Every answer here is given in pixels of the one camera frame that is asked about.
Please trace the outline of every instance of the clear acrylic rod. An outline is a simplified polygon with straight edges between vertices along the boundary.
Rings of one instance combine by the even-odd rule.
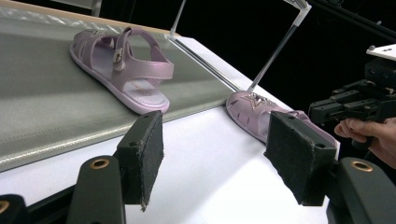
[[[181,15],[181,12],[183,11],[183,7],[184,7],[184,4],[185,4],[185,3],[186,3],[186,0],[183,0],[183,2],[181,3],[181,7],[180,7],[180,9],[178,10],[178,13],[177,13],[177,17],[176,17],[174,26],[171,28],[170,36],[173,36],[173,35],[175,34],[176,27],[177,27],[177,23],[178,23],[178,20],[180,19],[180,15]]]
[[[267,72],[268,68],[271,66],[272,62],[276,58],[276,56],[279,54],[279,52],[283,49],[285,44],[288,42],[289,38],[291,35],[294,33],[294,31],[297,29],[298,26],[292,25],[289,30],[286,32],[285,36],[283,37],[282,41],[280,41],[279,45],[276,47],[274,53],[271,55],[270,59],[267,61],[265,66],[262,68],[260,73],[256,76],[256,78],[253,80],[253,83],[250,85],[250,87],[247,89],[248,91],[253,91],[254,88],[259,84],[260,80],[262,80],[262,77],[264,74]]]

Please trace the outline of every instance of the white table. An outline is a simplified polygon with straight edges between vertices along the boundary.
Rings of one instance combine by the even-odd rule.
[[[178,37],[230,80],[251,80],[192,38]],[[258,87],[255,92],[288,108]],[[112,155],[121,137],[0,173],[0,195],[19,194],[27,205],[76,184],[80,165]],[[297,204],[265,145],[243,131],[224,107],[166,122],[164,158],[146,212],[126,205],[128,223],[327,223],[326,208]]]

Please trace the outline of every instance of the black foam block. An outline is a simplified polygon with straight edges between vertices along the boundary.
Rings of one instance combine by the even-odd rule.
[[[322,206],[323,179],[334,164],[336,147],[301,120],[271,112],[267,157],[298,204]]]
[[[149,204],[163,160],[163,116],[160,111],[142,115],[117,146],[123,199],[126,204]]]

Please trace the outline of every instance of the pink sandal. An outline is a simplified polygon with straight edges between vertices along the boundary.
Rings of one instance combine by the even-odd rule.
[[[150,45],[151,61],[134,57],[129,36],[140,35]],[[173,77],[174,65],[163,55],[157,41],[139,27],[127,27],[121,35],[85,30],[75,35],[70,55],[85,72],[99,80],[119,100],[138,114],[163,113],[169,100],[158,86]]]
[[[242,129],[255,138],[267,143],[271,111],[279,111],[293,115],[300,119],[310,129],[324,137],[333,146],[336,140],[328,133],[312,123],[309,117],[301,110],[288,111],[269,99],[250,91],[237,91],[226,101],[226,108],[230,117]]]

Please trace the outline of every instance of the finger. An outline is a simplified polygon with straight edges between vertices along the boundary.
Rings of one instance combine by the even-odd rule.
[[[342,132],[344,133],[344,135],[346,137],[350,137],[355,141],[364,143],[367,141],[366,136],[359,134],[359,133],[355,133],[354,130],[352,130],[349,126],[348,126],[348,122],[349,119],[343,120],[340,122],[341,128],[342,128]]]
[[[345,138],[348,138],[348,137],[349,137],[348,135],[346,135],[346,134],[344,133],[343,128],[341,127],[341,123],[340,123],[340,124],[337,124],[337,126],[335,126],[334,132],[335,132],[337,135],[341,136],[341,137],[345,137]]]
[[[385,123],[378,123],[373,121],[361,121],[352,119],[348,123],[355,133],[366,136],[374,136],[384,141],[396,143],[396,125],[393,121]]]

